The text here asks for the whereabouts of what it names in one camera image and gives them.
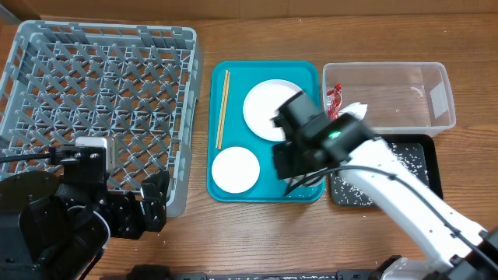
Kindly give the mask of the white tissue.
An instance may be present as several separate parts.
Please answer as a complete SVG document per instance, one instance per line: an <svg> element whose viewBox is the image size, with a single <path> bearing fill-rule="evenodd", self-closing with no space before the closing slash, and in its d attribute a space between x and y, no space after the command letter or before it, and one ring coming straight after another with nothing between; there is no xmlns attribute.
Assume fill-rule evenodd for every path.
<svg viewBox="0 0 498 280"><path fill-rule="evenodd" d="M368 109L367 104L355 102L355 103L351 103L350 105L347 105L346 107L341 109L338 112L338 115L342 116L343 114L349 114L358 120L362 120L366 116L367 109Z"/></svg>

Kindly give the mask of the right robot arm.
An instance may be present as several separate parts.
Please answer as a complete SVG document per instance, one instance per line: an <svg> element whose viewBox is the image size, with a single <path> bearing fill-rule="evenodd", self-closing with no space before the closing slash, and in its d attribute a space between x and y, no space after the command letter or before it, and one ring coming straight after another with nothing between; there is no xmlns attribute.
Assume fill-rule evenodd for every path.
<svg viewBox="0 0 498 280"><path fill-rule="evenodd" d="M290 194L337 173L358 187L421 248L423 261L392 256L371 279L495 279L497 232L463 216L410 173L382 137L350 114L335 120L304 92L283 103L273 122L286 140L272 148Z"/></svg>

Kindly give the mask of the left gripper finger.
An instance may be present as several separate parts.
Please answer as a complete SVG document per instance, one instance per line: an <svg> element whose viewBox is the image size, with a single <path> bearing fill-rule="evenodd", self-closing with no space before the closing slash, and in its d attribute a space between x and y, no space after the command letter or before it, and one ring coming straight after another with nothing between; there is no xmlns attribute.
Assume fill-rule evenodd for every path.
<svg viewBox="0 0 498 280"><path fill-rule="evenodd" d="M149 178L149 182L153 185L153 197L160 202L166 202L170 184L169 172L163 170L155 173Z"/></svg>
<svg viewBox="0 0 498 280"><path fill-rule="evenodd" d="M146 231L160 232L167 222L167 189L154 183L142 183L142 207Z"/></svg>

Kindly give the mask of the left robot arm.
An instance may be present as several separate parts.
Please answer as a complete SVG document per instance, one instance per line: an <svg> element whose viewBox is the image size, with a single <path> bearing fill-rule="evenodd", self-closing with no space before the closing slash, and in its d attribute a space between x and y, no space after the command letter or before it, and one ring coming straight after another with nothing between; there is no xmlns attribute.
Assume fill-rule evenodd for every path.
<svg viewBox="0 0 498 280"><path fill-rule="evenodd" d="M1 182L1 277L85 278L110 238L137 240L166 224L170 175L153 174L134 193L110 192L33 171Z"/></svg>

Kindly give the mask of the grey bowl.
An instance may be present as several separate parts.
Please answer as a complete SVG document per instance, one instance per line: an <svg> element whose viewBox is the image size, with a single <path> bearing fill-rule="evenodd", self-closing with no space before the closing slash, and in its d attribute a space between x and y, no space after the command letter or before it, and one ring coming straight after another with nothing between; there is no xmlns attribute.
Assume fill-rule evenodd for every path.
<svg viewBox="0 0 498 280"><path fill-rule="evenodd" d="M305 177L309 177L309 174L303 174L299 175L296 177L290 177L290 178L285 178L284 181L289 185L292 186L296 183L298 183L300 180L304 179ZM302 187L316 187L317 185L321 184L324 181L324 177L315 177L314 179L308 179L307 181L303 182Z"/></svg>

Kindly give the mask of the red snack wrapper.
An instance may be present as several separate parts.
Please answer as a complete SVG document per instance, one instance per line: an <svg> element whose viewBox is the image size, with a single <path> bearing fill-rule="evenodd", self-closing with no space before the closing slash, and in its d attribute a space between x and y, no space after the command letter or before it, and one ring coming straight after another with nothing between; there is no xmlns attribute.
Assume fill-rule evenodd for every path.
<svg viewBox="0 0 498 280"><path fill-rule="evenodd" d="M342 105L342 85L339 83L326 92L326 106L329 118L333 121L338 118Z"/></svg>

